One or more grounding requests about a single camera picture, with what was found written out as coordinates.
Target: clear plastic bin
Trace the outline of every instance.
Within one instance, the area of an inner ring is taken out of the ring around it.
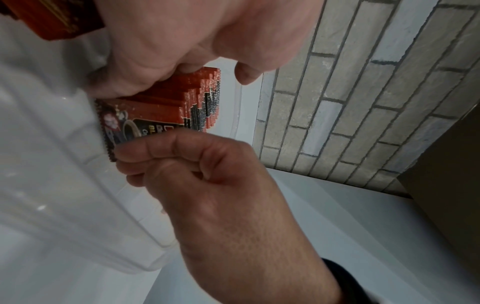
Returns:
[[[106,62],[106,31],[47,42],[0,16],[0,41],[0,221],[124,272],[161,268],[178,248],[170,220],[110,163],[93,100],[79,89]],[[235,62],[210,66],[222,72],[210,132],[234,138]]]

